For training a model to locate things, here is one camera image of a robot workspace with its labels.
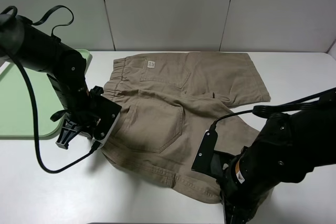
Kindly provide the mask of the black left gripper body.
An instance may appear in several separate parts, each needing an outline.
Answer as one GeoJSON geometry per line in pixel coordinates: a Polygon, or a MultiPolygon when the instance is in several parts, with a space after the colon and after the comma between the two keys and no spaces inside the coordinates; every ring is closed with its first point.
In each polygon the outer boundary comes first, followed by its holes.
{"type": "Polygon", "coordinates": [[[96,105],[95,98],[102,96],[103,88],[95,86],[88,90],[85,77],[79,78],[61,78],[47,75],[57,97],[59,98],[63,110],[54,113],[51,116],[52,121],[69,119],[82,126],[81,133],[86,133],[92,137],[93,125],[97,120],[94,115],[96,105]]]}

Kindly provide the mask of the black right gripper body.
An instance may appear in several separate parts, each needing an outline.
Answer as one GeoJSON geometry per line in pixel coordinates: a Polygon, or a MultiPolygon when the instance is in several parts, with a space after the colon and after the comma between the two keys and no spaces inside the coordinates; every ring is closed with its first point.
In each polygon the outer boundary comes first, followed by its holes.
{"type": "Polygon", "coordinates": [[[219,164],[228,167],[217,180],[221,188],[226,223],[247,223],[275,187],[276,180],[266,174],[262,158],[249,150],[233,156],[215,152],[219,164]]]}

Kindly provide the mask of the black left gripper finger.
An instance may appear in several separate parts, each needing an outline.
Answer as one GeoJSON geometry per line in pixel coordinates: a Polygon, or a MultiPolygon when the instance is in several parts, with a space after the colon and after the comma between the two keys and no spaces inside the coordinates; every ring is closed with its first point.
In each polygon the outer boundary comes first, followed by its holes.
{"type": "Polygon", "coordinates": [[[56,141],[56,145],[59,148],[67,150],[69,147],[70,141],[77,136],[82,130],[82,126],[69,120],[64,119],[63,124],[60,130],[60,134],[56,141]]]}

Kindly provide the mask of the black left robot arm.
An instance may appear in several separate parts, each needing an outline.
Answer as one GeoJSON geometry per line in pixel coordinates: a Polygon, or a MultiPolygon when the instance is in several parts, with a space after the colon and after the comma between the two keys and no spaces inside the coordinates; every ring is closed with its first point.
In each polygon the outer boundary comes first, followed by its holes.
{"type": "Polygon", "coordinates": [[[22,67],[46,73],[63,109],[50,119],[63,119],[57,145],[68,148],[79,133],[90,138],[100,122],[97,103],[102,88],[88,90],[82,55],[63,44],[56,36],[36,29],[33,22],[15,13],[1,13],[1,59],[18,61],[22,67]]]}

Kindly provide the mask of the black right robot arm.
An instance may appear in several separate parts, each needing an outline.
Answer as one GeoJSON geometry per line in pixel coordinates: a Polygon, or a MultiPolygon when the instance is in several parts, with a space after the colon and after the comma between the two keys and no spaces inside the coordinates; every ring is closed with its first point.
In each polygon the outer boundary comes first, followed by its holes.
{"type": "Polygon", "coordinates": [[[272,109],[250,147],[217,180],[226,223],[247,223],[280,183],[299,183],[315,167],[335,164],[335,89],[272,109]]]}

